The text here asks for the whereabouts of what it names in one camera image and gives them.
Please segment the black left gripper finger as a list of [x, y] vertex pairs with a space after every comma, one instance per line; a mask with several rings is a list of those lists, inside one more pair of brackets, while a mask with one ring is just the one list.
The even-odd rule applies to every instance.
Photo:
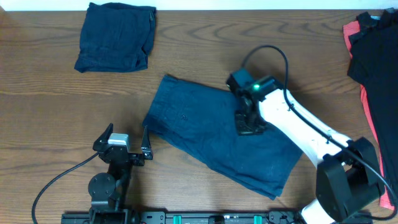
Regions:
[[145, 160], [153, 160], [153, 151], [150, 144], [148, 126], [144, 126], [144, 133], [141, 142], [141, 150]]
[[108, 140], [113, 133], [113, 123], [110, 123], [105, 131], [93, 143], [93, 150], [96, 152], [104, 152], [107, 150]]

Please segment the blue denim shorts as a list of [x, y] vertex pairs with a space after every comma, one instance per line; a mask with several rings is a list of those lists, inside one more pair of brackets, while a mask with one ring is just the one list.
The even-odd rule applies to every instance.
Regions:
[[143, 121], [148, 130], [249, 190], [275, 199], [302, 155], [280, 129], [240, 136], [232, 93], [165, 75]]

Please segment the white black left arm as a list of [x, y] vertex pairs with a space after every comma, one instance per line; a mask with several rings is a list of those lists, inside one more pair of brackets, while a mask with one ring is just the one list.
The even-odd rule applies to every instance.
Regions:
[[89, 224], [141, 222], [140, 215], [125, 206], [127, 190], [134, 166], [143, 166], [153, 159], [148, 127], [144, 128], [141, 153], [129, 151], [129, 136], [113, 132], [113, 124], [93, 143], [98, 157], [109, 165], [107, 172], [96, 174], [88, 184], [91, 196]]

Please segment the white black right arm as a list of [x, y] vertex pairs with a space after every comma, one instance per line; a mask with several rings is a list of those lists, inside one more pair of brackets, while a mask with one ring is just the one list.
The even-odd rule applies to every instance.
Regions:
[[305, 109], [277, 80], [229, 83], [242, 109], [236, 113], [241, 134], [281, 130], [317, 170], [316, 198], [298, 213], [301, 223], [361, 223], [361, 209], [384, 192], [377, 155], [365, 138], [352, 140]]

